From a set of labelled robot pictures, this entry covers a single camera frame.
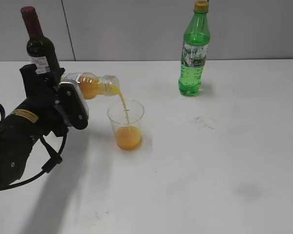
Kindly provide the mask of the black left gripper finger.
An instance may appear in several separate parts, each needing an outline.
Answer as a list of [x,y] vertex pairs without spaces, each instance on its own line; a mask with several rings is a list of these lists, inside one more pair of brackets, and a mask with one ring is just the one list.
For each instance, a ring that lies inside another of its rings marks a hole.
[[59,68],[53,71],[50,71],[47,73],[47,78],[48,78],[48,86],[49,87],[58,87],[59,83],[61,82],[61,77],[65,73],[64,68]]
[[40,77],[35,64],[24,65],[20,69],[26,99],[53,100],[54,90],[50,77]]

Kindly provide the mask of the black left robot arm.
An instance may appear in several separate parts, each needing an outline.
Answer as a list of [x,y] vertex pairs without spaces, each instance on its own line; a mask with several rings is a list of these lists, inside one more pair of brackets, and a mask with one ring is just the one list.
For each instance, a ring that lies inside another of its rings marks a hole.
[[[28,184],[62,162],[68,126],[57,107],[61,103],[58,86],[64,72],[64,68],[59,68],[48,78],[40,78],[36,65],[27,64],[20,69],[26,99],[9,115],[0,104],[0,191]],[[50,158],[38,174],[19,181],[37,141]]]

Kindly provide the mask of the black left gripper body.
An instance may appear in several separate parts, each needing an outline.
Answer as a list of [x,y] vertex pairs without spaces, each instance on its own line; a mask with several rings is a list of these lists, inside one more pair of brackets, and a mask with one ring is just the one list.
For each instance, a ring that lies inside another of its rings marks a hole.
[[46,136],[53,132],[67,134],[62,115],[55,108],[58,97],[45,82],[24,84],[26,99],[9,114],[4,122],[28,136]]

